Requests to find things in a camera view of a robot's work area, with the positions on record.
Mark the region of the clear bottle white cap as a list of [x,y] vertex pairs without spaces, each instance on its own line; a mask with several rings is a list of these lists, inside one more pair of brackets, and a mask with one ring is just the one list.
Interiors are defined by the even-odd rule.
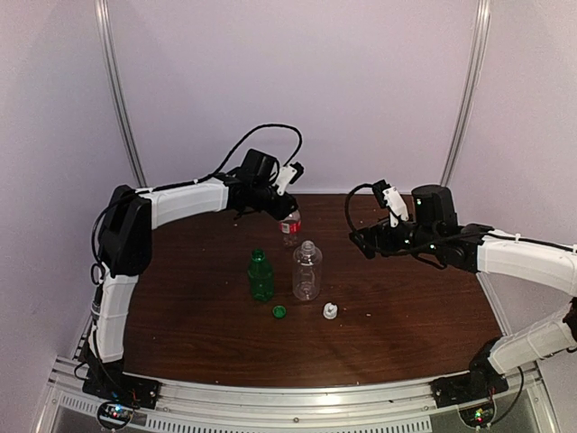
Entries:
[[293,253],[292,292],[303,301],[315,299],[320,293],[323,255],[311,240],[304,241]]

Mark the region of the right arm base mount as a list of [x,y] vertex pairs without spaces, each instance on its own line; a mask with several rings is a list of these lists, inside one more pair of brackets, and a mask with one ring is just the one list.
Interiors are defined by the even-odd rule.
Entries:
[[472,358],[469,371],[453,376],[442,376],[430,383],[437,408],[490,399],[508,390],[503,373],[497,373],[489,361],[490,350],[497,343],[493,338]]

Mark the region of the green plastic bottle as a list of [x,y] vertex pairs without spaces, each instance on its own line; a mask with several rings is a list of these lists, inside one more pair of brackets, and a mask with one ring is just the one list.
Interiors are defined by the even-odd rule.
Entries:
[[252,298],[262,302],[271,300],[274,296],[274,271],[262,249],[252,251],[247,275]]

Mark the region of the clear bottle red label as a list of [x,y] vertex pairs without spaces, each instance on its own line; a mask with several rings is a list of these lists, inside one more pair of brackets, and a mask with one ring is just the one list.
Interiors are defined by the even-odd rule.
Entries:
[[301,231],[301,215],[298,210],[292,212],[279,222],[282,234],[282,243],[285,247],[293,247],[298,244]]

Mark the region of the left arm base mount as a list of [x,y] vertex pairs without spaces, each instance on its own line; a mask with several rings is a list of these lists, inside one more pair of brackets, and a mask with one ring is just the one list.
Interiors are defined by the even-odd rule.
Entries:
[[124,373],[124,360],[103,363],[89,343],[82,347],[79,360],[88,367],[82,391],[136,409],[154,410],[160,383]]

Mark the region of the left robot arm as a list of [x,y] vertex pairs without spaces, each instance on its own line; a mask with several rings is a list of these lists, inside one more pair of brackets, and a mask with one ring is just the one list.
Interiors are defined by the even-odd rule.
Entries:
[[89,348],[96,359],[110,364],[124,357],[130,301],[140,275],[151,263],[155,229],[227,210],[265,212],[283,221],[298,209],[288,187],[303,173],[298,162],[281,165],[275,157],[250,149],[239,167],[201,180],[152,189],[116,188],[93,235],[96,333],[89,339]]

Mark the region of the green bottle cap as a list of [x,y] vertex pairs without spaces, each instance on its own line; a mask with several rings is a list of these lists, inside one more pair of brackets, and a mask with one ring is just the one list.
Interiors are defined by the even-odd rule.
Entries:
[[274,318],[276,319],[282,319],[284,317],[286,317],[287,315],[287,310],[284,306],[282,305],[276,305],[273,307],[272,309],[272,315]]

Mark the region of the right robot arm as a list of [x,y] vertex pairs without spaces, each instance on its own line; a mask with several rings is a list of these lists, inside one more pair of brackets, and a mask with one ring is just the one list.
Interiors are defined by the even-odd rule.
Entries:
[[[535,282],[576,296],[576,248],[512,235],[492,226],[462,226],[451,190],[425,185],[412,190],[409,210],[398,190],[385,180],[368,184],[387,217],[358,228],[344,213],[349,238],[372,259],[411,256],[439,270],[453,267],[476,273],[499,274]],[[462,381],[463,391],[482,397],[502,375],[523,364],[576,350],[576,302],[509,336],[487,343],[472,359]]]

